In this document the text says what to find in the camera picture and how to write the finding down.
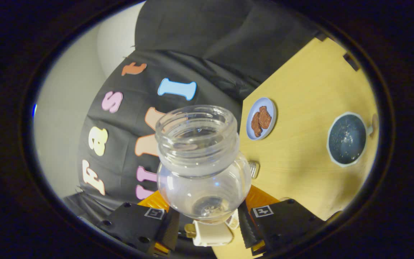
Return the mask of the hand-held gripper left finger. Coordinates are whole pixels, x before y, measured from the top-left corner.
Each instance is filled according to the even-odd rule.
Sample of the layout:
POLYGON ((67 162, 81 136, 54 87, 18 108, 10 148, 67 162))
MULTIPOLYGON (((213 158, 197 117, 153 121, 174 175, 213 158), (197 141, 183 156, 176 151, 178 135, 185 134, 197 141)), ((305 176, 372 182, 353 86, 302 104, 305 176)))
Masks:
POLYGON ((179 234, 179 212, 124 202, 97 224, 104 233, 153 257, 168 257, 179 234))

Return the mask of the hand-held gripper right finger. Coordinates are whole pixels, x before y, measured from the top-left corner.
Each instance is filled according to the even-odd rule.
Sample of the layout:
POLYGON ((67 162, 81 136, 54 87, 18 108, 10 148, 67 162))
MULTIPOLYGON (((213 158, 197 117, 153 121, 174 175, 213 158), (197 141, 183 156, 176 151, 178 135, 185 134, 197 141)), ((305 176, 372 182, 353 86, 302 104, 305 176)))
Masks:
POLYGON ((237 213, 245 247, 253 256, 289 252, 325 224, 296 200, 279 201, 255 186, 237 213))

